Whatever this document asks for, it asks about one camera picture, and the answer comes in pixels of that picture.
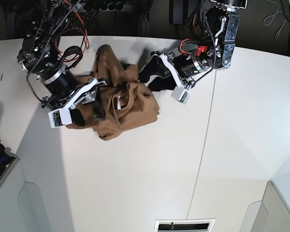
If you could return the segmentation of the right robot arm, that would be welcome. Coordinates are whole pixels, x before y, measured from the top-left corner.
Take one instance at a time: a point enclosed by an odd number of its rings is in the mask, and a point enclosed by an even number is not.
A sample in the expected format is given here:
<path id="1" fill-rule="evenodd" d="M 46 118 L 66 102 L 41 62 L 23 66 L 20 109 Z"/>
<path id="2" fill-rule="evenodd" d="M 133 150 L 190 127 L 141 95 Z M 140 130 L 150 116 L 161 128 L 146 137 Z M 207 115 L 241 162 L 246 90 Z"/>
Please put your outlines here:
<path id="1" fill-rule="evenodd" d="M 83 35 L 81 46 L 70 46 L 64 52 L 58 48 L 60 37 L 70 26 L 69 15 L 75 14 L 79 20 L 77 5 L 80 1 L 70 3 L 67 0 L 43 0 L 41 9 L 35 8 L 28 19 L 28 29 L 17 62 L 27 71 L 26 82 L 31 74 L 49 91 L 50 96 L 39 98 L 35 91 L 34 97 L 42 108 L 50 111 L 48 117 L 52 128 L 70 124 L 83 127 L 85 119 L 77 105 L 91 105 L 91 115 L 98 120 L 105 120 L 105 109 L 102 104 L 100 87 L 106 86 L 104 79 L 95 77 L 80 82 L 71 73 L 82 60 L 89 48 L 86 28 L 79 29 Z"/>

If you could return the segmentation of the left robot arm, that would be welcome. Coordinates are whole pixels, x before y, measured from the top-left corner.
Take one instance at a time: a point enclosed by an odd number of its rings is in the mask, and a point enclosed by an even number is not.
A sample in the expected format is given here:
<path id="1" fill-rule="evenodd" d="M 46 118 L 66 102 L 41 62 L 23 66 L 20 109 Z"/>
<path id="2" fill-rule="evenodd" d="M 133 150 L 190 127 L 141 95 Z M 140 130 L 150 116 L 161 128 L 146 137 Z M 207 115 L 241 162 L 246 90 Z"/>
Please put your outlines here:
<path id="1" fill-rule="evenodd" d="M 211 8 L 204 8 L 203 0 L 171 0 L 169 22 L 176 33 L 184 33 L 178 46 L 179 54 L 166 54 L 167 63 L 175 69 L 175 76 L 162 62 L 162 52 L 151 53 L 151 61 L 139 72 L 139 81 L 149 83 L 151 91 L 174 90 L 179 83 L 193 88 L 213 70 L 226 69 L 231 64 L 235 38 L 239 26 L 239 9 L 247 7 L 245 0 L 212 0 Z"/>

